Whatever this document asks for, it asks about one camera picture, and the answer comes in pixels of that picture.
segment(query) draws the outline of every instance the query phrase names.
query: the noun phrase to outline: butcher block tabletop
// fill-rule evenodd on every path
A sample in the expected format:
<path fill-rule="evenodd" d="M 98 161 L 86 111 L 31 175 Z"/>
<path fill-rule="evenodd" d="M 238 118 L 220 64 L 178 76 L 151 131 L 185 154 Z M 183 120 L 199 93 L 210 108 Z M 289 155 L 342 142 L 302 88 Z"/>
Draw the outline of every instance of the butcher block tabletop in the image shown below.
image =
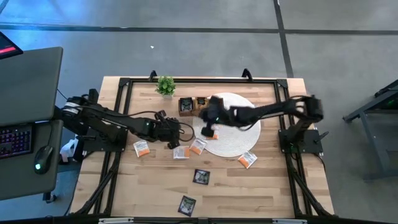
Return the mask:
<path fill-rule="evenodd" d="M 120 78 L 122 77 L 104 77 L 99 104 L 114 108 Z M 307 94 L 302 78 L 288 78 L 287 83 L 290 96 Z M 123 90 L 120 113 L 123 112 L 126 89 Z M 155 83 L 134 83 L 128 113 L 165 110 L 168 117 L 192 125 L 192 117 L 178 115 L 178 99 L 225 92 L 241 95 L 256 106 L 275 103 L 274 87 L 270 84 L 176 83 L 173 99 L 166 100 L 155 92 Z M 153 118 L 153 114 L 142 116 Z M 238 157 L 219 157 L 206 150 L 200 156 L 190 153 L 189 159 L 173 159 L 173 150 L 167 148 L 166 142 L 148 142 L 150 154 L 138 158 L 133 144 L 140 139 L 129 133 L 126 150 L 120 161 L 111 215 L 187 217 L 178 213 L 181 199 L 185 195 L 196 200 L 192 217 L 294 217 L 286 161 L 279 148 L 279 129 L 278 118 L 261 120 L 259 140 L 251 149 L 258 159 L 248 169 L 238 162 Z M 181 137 L 189 138 L 192 131 L 185 127 L 184 130 L 185 134 Z M 180 143 L 189 146 L 191 142 Z M 79 210 L 96 189 L 103 159 L 104 152 L 94 152 L 83 161 L 71 212 Z M 303 154 L 302 159 L 308 188 L 323 207 L 333 213 L 321 161 L 312 154 Z M 210 171 L 208 185 L 192 182 L 195 169 Z M 101 211 L 105 208 L 108 190 L 109 184 L 104 190 Z M 299 187 L 297 193 L 300 208 L 304 212 Z"/>

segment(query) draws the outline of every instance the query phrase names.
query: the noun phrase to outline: cable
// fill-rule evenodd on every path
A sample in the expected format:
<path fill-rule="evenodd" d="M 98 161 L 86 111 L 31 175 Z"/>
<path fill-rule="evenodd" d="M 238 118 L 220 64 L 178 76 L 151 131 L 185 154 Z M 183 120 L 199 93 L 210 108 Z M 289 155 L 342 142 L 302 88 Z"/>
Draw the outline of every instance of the cable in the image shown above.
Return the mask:
<path fill-rule="evenodd" d="M 65 211 L 65 213 L 63 214 L 63 216 L 68 215 L 68 212 L 70 211 L 70 207 L 72 206 L 73 198 L 74 198 L 74 195 L 72 195 L 72 199 L 70 200 L 70 203 L 69 203 L 69 205 L 68 205 L 68 208 L 67 208 L 67 210 Z"/>
<path fill-rule="evenodd" d="M 135 116 L 135 115 L 144 114 L 144 113 L 154 113 L 154 114 L 157 114 L 158 116 L 163 118 L 163 116 L 159 112 L 156 112 L 156 111 L 141 111 L 141 112 L 133 113 L 133 114 L 112 114 L 112 113 L 109 113 L 107 111 L 103 111 L 103 110 L 100 110 L 100 109 L 97 109 L 97 108 L 92 108 L 90 106 L 64 106 L 61 110 L 76 109 L 76 108 L 89 108 L 91 110 L 95 110 L 95 111 L 98 111 L 98 112 L 101 112 L 101 113 L 105 113 L 105 114 L 108 114 L 110 116 L 121 117 L 121 118 L 128 117 L 128 116 Z"/>
<path fill-rule="evenodd" d="M 185 124 L 185 123 L 183 123 L 183 122 L 178 122 L 178 123 L 179 123 L 179 124 L 184 124 L 184 125 L 188 126 L 188 127 L 192 130 L 192 136 L 191 136 L 190 139 L 184 140 L 184 139 L 181 139 L 181 138 L 180 138 L 180 140 L 183 141 L 183 142 L 191 141 L 191 140 L 193 139 L 193 137 L 195 137 L 195 130 L 193 129 L 193 127 L 190 126 L 189 124 Z"/>
<path fill-rule="evenodd" d="M 108 115 L 110 115 L 110 116 L 115 116 L 115 117 L 130 117 L 130 116 L 135 116 L 135 115 L 144 114 L 144 113 L 154 113 L 154 114 L 156 114 L 159 118 L 161 118 L 163 122 L 166 123 L 166 125 L 169 127 L 169 129 L 171 129 L 171 127 L 170 127 L 170 125 L 168 124 L 168 121 L 176 122 L 176 121 L 173 121 L 173 120 L 171 120 L 171 119 L 164 118 L 159 112 L 156 112 L 156 111 L 141 111 L 141 112 L 133 113 L 133 114 L 112 114 L 112 113 L 109 113 L 109 112 L 107 112 L 107 111 L 103 111 L 103 110 L 100 110 L 100 109 L 97 109 L 97 108 L 92 108 L 92 107 L 90 107 L 90 106 L 64 106 L 61 110 L 65 110 L 65 109 L 76 109 L 76 108 L 89 108 L 89 109 L 91 109 L 91 110 L 95 110 L 95 111 L 98 111 L 98 112 L 100 112 L 100 113 L 105 113 L 105 114 L 108 114 Z M 195 131 L 194 131 L 193 127 L 190 126 L 189 124 L 185 124 L 185 123 L 181 123 L 181 122 L 178 122 L 178 123 L 179 123 L 179 124 L 184 124 L 184 125 L 188 126 L 189 128 L 191 128 L 191 130 L 192 130 L 192 136 L 191 136 L 190 139 L 184 140 L 184 139 L 181 139 L 181 138 L 180 138 L 179 140 L 181 140 L 181 141 L 183 141 L 183 142 L 191 141 L 191 140 L 193 139 L 193 137 L 195 137 Z"/>
<path fill-rule="evenodd" d="M 246 128 L 246 129 L 242 129 L 242 128 L 238 128 L 238 129 L 239 129 L 240 131 L 247 131 L 247 130 L 253 128 L 253 126 L 257 123 L 257 121 L 254 122 L 252 125 L 250 125 L 250 127 Z"/>
<path fill-rule="evenodd" d="M 323 161 L 322 157 L 320 157 L 320 156 L 319 156 L 318 154 L 316 154 L 316 153 L 314 153 L 314 156 L 318 157 L 318 158 L 321 160 L 322 165 L 323 165 L 323 170 L 326 172 L 325 162 Z"/>
<path fill-rule="evenodd" d="M 65 95 L 63 95 L 59 89 L 57 89 L 57 91 L 58 91 L 66 100 L 68 100 L 68 98 L 66 98 Z"/>
<path fill-rule="evenodd" d="M 51 123 L 51 121 L 49 121 L 49 123 L 50 123 L 51 130 L 50 130 L 50 137 L 49 137 L 49 140 L 47 141 L 47 145 L 48 145 L 48 146 L 50 145 L 51 136 L 52 136 L 52 123 Z"/>

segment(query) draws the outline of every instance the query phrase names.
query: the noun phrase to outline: woven placemat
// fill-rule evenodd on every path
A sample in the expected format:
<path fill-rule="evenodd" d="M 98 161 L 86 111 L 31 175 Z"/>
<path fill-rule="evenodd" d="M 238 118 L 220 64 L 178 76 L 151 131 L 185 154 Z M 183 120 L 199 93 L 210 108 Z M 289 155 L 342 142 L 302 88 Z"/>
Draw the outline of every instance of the woven placemat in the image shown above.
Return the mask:
<path fill-rule="evenodd" d="M 223 99 L 226 109 L 229 109 L 230 106 L 254 107 L 248 99 L 234 93 L 217 93 L 214 95 Z M 204 126 L 206 126 L 206 124 L 202 119 L 193 117 L 193 128 L 197 138 L 205 139 L 205 137 L 200 134 Z M 219 124 L 217 127 L 219 138 L 218 140 L 207 140 L 206 150 L 221 157 L 235 157 L 244 154 L 257 143 L 261 132 L 260 121 L 247 131 L 240 131 L 238 128 Z"/>

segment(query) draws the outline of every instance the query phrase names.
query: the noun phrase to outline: gray floor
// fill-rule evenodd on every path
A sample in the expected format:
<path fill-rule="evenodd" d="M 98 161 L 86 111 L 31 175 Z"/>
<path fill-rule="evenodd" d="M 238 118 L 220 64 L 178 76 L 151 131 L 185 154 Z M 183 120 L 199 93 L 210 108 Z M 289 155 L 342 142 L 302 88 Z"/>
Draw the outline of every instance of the gray floor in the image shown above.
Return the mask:
<path fill-rule="evenodd" d="M 393 0 L 280 0 L 286 29 L 397 30 Z M 10 0 L 0 24 L 117 27 L 277 28 L 271 0 Z M 2 30 L 22 49 L 62 46 L 59 89 L 100 88 L 105 75 L 286 77 L 278 34 Z M 398 223 L 398 178 L 364 182 L 377 170 L 361 123 L 341 119 L 397 79 L 398 36 L 287 35 L 294 77 L 323 100 L 326 175 L 341 217 Z M 62 106 L 65 100 L 57 98 Z M 59 175 L 59 203 L 41 195 L 0 202 L 0 220 L 65 213 L 76 175 Z"/>

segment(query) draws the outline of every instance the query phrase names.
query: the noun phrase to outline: backlit keyboard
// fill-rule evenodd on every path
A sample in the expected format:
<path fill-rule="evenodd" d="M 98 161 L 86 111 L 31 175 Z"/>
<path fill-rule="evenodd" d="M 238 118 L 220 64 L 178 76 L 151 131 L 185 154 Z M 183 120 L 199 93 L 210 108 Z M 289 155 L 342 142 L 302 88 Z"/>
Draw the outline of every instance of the backlit keyboard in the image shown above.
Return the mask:
<path fill-rule="evenodd" d="M 32 126 L 0 128 L 0 159 L 32 152 Z"/>

